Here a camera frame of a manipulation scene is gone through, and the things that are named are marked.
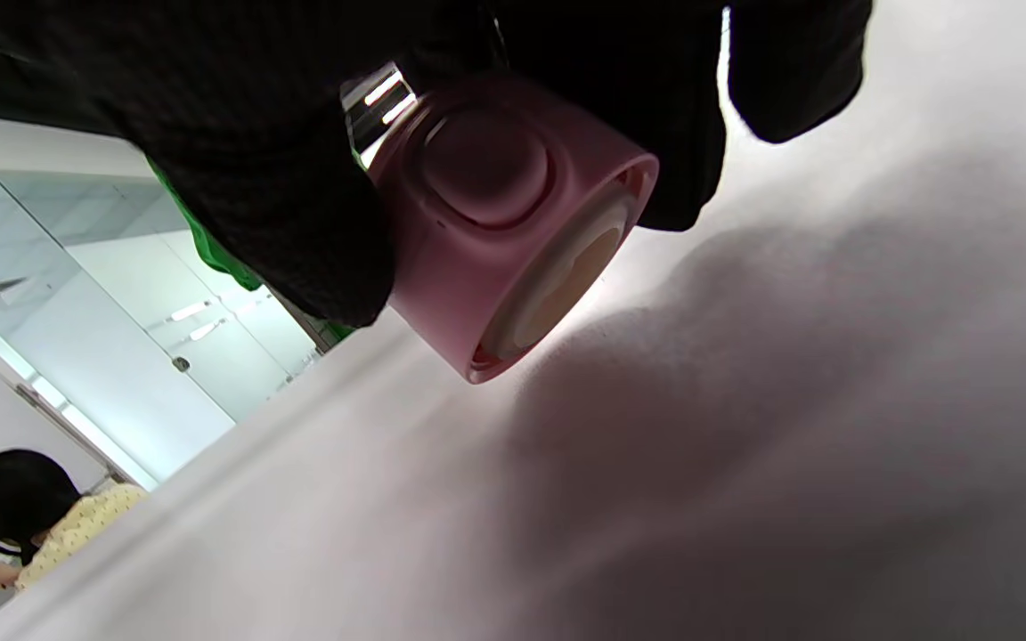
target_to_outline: patterned shirt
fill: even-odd
[[[94,536],[110,527],[131,507],[146,498],[147,492],[134,484],[118,484],[94,496],[85,496],[50,529],[34,560],[26,565],[15,588],[26,590],[58,563],[73,557]]]

